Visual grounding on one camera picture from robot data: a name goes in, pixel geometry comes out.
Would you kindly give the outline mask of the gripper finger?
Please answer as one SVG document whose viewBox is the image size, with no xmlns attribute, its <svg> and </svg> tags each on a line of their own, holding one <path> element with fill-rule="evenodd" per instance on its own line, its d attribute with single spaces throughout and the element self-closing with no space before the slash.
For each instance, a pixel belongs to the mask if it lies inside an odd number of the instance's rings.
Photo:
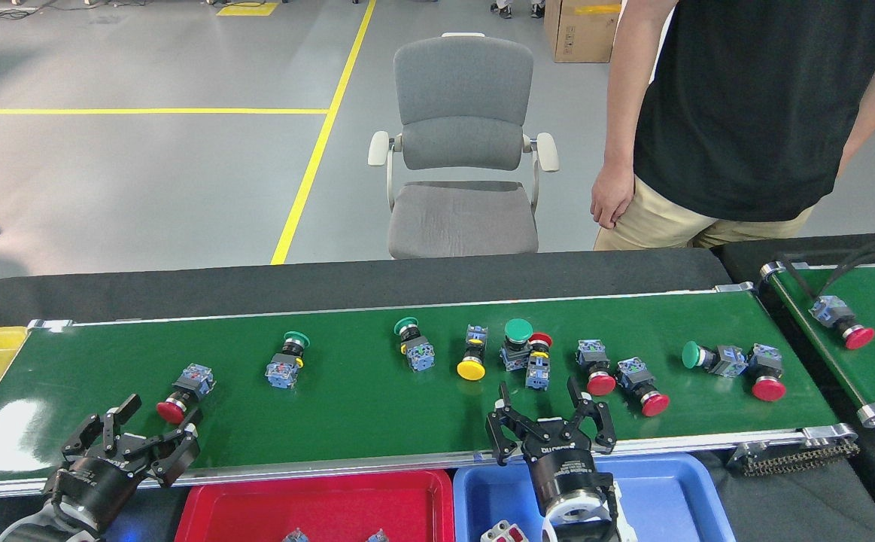
<svg viewBox="0 0 875 542">
<path fill-rule="evenodd" d="M 506 438 L 503 428 L 509 429 L 521 442 L 524 442 L 527 436 L 533 436 L 534 440 L 547 442 L 548 432 L 539 422 L 533 421 L 529 416 L 520 414 L 516 408 L 513 408 L 506 382 L 500 382 L 499 394 L 500 398 L 495 402 L 494 409 L 489 412 L 486 418 L 488 424 L 486 430 L 488 430 L 492 456 L 499 466 L 505 466 L 506 459 L 515 452 L 518 445 L 516 440 Z"/>
<path fill-rule="evenodd" d="M 175 429 L 144 438 L 131 436 L 131 480 L 135 489 L 146 477 L 155 478 L 162 487 L 175 483 L 200 453 L 196 423 L 203 412 L 195 409 Z"/>
<path fill-rule="evenodd" d="M 121 426 L 141 407 L 138 394 L 131 394 L 121 405 L 105 414 L 91 414 L 77 426 L 61 445 L 63 458 L 74 462 L 77 458 L 114 457 Z"/>
<path fill-rule="evenodd" d="M 565 439 L 570 440 L 575 445 L 583 445 L 589 452 L 612 453 L 617 440 L 608 404 L 605 401 L 596 400 L 591 394 L 583 391 L 573 377 L 567 379 L 567 388 L 575 406 L 575 412 L 571 420 L 565 422 Z M 595 423 L 596 435 L 594 439 L 589 438 L 579 429 L 585 418 L 590 418 Z"/>
</svg>

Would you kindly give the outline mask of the person's right hand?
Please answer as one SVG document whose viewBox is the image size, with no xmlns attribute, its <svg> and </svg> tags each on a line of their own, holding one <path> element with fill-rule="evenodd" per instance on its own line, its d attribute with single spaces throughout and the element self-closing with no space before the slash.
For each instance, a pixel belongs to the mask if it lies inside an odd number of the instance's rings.
<svg viewBox="0 0 875 542">
<path fill-rule="evenodd" d="M 603 229 L 615 229 L 634 195 L 632 159 L 606 161 L 591 188 L 591 215 Z"/>
</svg>

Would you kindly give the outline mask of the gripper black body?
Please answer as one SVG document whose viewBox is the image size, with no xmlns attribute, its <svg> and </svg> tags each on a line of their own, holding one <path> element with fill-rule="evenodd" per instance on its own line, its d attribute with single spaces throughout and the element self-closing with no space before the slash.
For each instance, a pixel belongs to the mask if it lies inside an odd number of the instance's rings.
<svg viewBox="0 0 875 542">
<path fill-rule="evenodd" d="M 543 419 L 518 439 L 541 514 L 595 514 L 606 503 L 606 476 L 591 455 L 591 439 L 571 422 Z"/>
<path fill-rule="evenodd" d="M 96 447 L 63 446 L 62 454 L 44 507 L 61 532 L 107 531 L 155 461 L 152 452 L 130 449 L 109 457 Z"/>
</svg>

